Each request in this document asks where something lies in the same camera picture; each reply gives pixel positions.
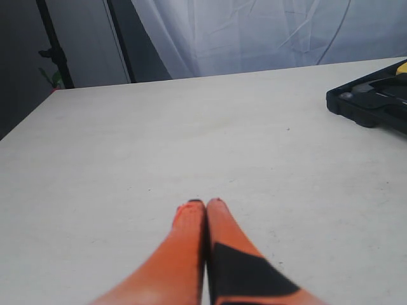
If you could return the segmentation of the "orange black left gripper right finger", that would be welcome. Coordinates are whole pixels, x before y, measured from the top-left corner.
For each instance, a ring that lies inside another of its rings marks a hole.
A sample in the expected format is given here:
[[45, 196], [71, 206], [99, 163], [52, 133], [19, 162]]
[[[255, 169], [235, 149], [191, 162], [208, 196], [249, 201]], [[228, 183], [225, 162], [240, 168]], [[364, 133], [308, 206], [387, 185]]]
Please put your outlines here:
[[207, 204], [207, 229], [211, 304], [321, 303], [269, 263], [219, 198]]

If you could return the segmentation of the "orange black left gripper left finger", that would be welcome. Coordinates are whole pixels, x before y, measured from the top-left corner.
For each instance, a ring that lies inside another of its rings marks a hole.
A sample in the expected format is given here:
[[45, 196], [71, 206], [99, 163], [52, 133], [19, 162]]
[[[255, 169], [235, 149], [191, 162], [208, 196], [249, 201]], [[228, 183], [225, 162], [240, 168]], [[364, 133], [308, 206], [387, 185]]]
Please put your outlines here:
[[171, 230], [129, 277], [92, 304], [200, 304], [204, 279], [205, 205], [178, 207]]

